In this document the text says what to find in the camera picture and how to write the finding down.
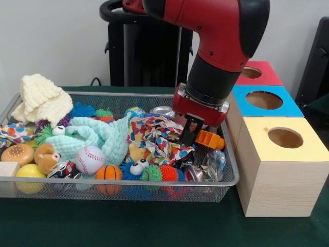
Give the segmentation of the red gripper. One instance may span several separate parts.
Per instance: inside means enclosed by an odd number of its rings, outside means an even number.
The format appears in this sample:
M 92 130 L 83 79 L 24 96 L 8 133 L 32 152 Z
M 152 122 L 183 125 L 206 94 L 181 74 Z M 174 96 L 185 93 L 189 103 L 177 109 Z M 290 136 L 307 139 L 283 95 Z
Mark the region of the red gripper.
M 196 141 L 203 127 L 203 121 L 205 125 L 218 127 L 225 120 L 230 104 L 227 100 L 217 106 L 199 103 L 189 95 L 185 86 L 184 83 L 180 83 L 177 86 L 173 97 L 173 110 L 186 118 L 186 123 L 180 136 L 180 143 L 190 145 L 191 131 L 194 134 L 193 141 Z

